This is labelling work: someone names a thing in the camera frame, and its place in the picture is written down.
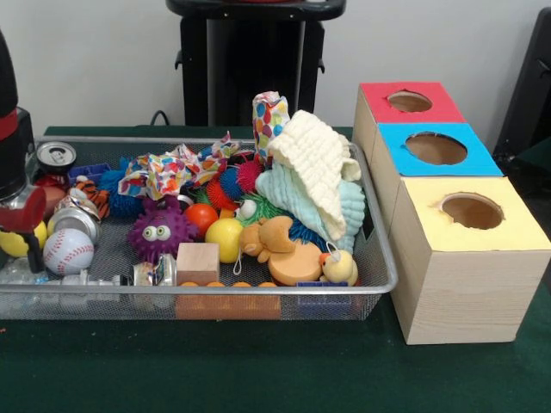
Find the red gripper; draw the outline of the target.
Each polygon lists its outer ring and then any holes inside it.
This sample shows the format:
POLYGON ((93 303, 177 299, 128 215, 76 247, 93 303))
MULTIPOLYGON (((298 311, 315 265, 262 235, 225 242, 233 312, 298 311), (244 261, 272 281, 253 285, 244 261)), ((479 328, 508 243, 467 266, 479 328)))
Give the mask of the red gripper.
POLYGON ((13 197, 1 200, 1 230, 26 233, 28 263, 33 274, 44 270, 40 241, 33 234, 46 210, 46 193, 41 187, 25 187, 13 197))

